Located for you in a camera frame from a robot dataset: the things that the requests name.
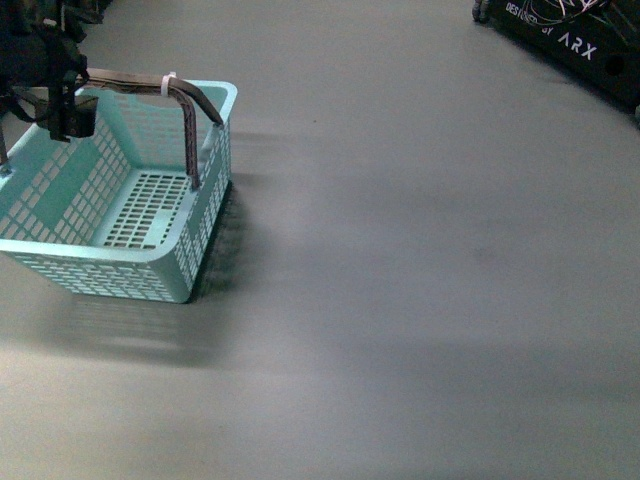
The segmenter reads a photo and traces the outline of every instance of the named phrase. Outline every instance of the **floor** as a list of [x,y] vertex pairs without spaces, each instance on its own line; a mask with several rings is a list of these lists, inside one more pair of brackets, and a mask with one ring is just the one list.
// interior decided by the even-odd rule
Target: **floor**
[[471,3],[114,0],[91,66],[238,87],[234,189],[188,305],[0,257],[1,478],[638,478],[638,131]]

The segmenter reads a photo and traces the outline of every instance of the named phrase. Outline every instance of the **light blue plastic basket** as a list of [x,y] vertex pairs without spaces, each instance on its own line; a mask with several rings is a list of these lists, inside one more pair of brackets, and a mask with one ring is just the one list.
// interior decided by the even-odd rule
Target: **light blue plastic basket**
[[64,144],[32,126],[0,178],[0,251],[81,294],[165,302],[189,299],[229,185],[229,119],[237,94],[191,81],[217,108],[196,107],[201,187],[185,172],[180,107],[107,90],[96,133]]

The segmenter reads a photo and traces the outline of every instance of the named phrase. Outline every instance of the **cable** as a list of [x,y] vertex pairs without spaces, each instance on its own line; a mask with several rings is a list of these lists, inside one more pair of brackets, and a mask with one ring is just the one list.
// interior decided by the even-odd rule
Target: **cable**
[[525,0],[521,17],[531,25],[553,27],[569,23],[610,0]]

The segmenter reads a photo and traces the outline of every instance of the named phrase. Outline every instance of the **zip tie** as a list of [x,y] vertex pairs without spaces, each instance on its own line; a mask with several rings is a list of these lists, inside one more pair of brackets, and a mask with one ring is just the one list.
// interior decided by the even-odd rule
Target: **zip tie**
[[171,72],[169,75],[165,75],[162,77],[162,85],[160,86],[160,95],[163,97],[169,96],[169,80],[171,78],[176,78],[176,72]]

